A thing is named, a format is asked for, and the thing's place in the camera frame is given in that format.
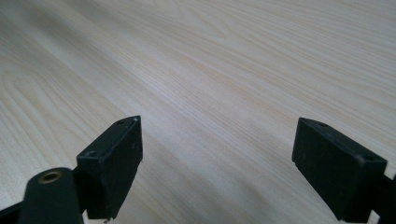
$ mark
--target wood grain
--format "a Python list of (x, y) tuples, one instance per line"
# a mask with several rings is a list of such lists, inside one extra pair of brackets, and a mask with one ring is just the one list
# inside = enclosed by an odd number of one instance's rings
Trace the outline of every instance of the wood grain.
[(332, 125), (396, 173), (395, 11), (392, 0), (0, 1), (0, 209), (141, 115), (143, 163), (113, 223), (338, 223), (291, 162), (297, 119)]

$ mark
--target wooden table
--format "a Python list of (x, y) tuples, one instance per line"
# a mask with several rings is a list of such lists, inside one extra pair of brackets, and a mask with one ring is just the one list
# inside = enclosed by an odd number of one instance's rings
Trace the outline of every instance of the wooden table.
[(395, 11), (392, 0), (1, 1), (0, 209), (141, 115), (144, 159), (112, 223), (339, 223), (291, 162), (297, 119), (328, 123), (396, 173)]

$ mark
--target light wood grain surface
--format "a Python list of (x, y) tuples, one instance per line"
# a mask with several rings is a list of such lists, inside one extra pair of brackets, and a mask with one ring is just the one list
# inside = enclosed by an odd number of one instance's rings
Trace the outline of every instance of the light wood grain surface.
[(291, 162), (297, 119), (396, 173), (395, 12), (394, 0), (2, 0), (0, 209), (140, 115), (144, 159), (112, 223), (338, 223)]

